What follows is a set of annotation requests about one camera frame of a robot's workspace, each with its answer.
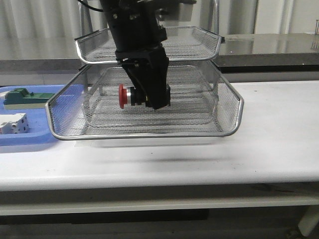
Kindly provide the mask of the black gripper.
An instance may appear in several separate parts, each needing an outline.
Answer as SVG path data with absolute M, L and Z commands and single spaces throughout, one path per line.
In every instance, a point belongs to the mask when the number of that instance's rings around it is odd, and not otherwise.
M 149 107 L 151 104 L 157 110 L 168 105 L 166 76 L 169 59 L 162 45 L 135 51 L 116 50 L 115 56 L 118 63 L 124 65 L 134 85 L 130 87 L 132 106 L 144 103 Z M 135 69 L 128 65 L 141 65 L 139 80 Z

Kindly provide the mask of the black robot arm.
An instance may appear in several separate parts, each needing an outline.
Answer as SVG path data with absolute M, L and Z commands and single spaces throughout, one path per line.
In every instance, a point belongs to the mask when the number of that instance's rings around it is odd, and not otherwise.
M 166 29 L 156 11 L 194 0 L 102 0 L 100 2 L 116 45 L 116 60 L 131 79 L 135 90 L 132 105 L 145 103 L 157 110 L 169 105 L 166 83 L 169 59 L 162 42 Z

